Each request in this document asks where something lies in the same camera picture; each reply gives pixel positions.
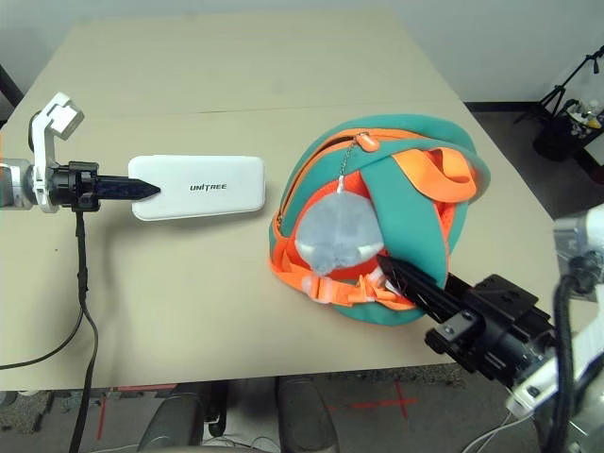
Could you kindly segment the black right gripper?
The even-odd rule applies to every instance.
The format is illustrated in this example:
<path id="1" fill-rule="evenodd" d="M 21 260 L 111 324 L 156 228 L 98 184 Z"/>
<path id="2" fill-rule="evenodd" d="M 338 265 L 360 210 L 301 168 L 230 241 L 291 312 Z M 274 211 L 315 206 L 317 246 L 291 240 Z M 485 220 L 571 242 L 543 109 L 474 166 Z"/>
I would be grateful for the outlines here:
<path id="1" fill-rule="evenodd" d="M 550 316 L 535 295 L 507 279 L 490 275 L 473 287 L 449 273 L 441 286 L 406 261 L 383 255 L 377 261 L 398 293 L 438 322 L 425 343 L 466 371 L 511 390 L 553 357 Z"/>

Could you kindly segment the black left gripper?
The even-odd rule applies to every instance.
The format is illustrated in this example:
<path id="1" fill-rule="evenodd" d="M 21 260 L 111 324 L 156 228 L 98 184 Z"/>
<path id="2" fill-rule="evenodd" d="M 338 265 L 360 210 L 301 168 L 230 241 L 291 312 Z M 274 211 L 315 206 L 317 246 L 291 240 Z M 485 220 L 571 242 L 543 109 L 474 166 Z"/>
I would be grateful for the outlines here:
<path id="1" fill-rule="evenodd" d="M 70 161 L 51 170 L 50 201 L 71 210 L 99 210 L 99 199 L 145 199 L 160 188 L 137 178 L 99 176 L 99 164 Z"/>

